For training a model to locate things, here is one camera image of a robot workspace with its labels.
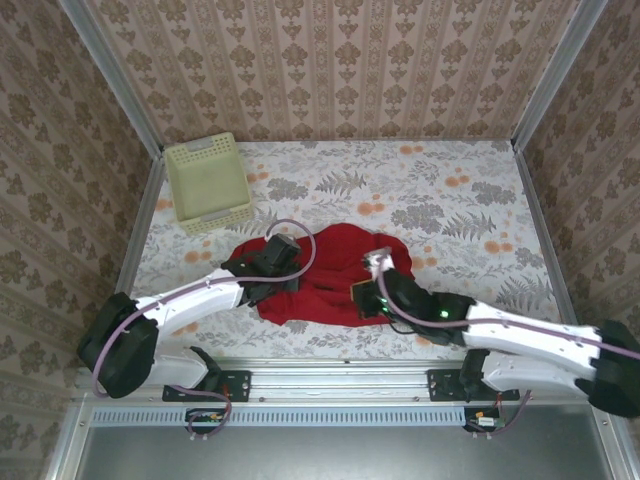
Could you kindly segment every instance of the patterned mat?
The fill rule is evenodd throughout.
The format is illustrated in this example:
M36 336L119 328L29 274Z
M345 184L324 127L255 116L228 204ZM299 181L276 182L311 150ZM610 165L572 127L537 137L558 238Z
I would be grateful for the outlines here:
M400 238L417 282L499 308L559 321L547 269L508 142L289 142L239 145L252 190L250 222L187 236L162 186L134 296L176 288L234 247L293 218L319 231L349 222ZM296 228L283 227L301 235ZM276 326L240 307L204 317L172 341L216 356L461 358L388 326L347 328L292 320Z

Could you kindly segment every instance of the red towel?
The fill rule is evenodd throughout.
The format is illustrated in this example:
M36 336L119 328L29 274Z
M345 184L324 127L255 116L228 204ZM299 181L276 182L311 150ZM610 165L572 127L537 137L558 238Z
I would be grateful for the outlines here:
M280 292L258 303L260 316L278 325L287 320L347 327L389 323L384 316L359 318L356 305L351 300L351 285L371 278L362 259L366 253L383 247L391 247L395 268L413 278L407 247L397 238L382 233L372 234L348 223L325 228L314 238L316 259L300 278L299 291ZM298 262L304 266L311 256L311 241L307 237L296 241L302 249ZM254 238L237 247L231 258L259 251L264 245L264 238Z

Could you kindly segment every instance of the yellow basket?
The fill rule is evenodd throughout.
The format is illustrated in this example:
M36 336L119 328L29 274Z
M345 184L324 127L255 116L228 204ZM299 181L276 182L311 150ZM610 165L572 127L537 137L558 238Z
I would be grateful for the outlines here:
M178 223L189 235L253 218L249 184L230 133L164 152Z

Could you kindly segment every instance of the patterned wallpaper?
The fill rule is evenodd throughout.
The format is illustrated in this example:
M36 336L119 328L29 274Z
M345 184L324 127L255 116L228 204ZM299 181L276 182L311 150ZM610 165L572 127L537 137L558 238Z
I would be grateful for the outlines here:
M165 143L510 138L578 0L89 0Z
M55 1L0 2L0 477L38 478L150 161Z
M640 338L640 1L609 0L525 156L578 319Z

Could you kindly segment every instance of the wallpaper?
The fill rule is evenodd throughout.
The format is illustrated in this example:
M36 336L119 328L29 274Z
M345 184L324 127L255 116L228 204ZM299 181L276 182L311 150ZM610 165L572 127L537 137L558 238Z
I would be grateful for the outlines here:
M346 222L393 235L409 249L420 286L560 320L507 140L247 142L238 147L255 218L189 236L176 224L165 181L135 296L197 280L275 220L292 218L312 232ZM303 235L287 225L279 231ZM389 325L353 328L291 320L278 326L247 306L207 315L176 332L171 344L249 358L461 360L465 353L399 335Z
M55 1L0 2L0 478L38 478L150 161Z
M577 0L88 0L166 144L510 138Z
M609 1L525 156L578 319L640 338L640 1Z

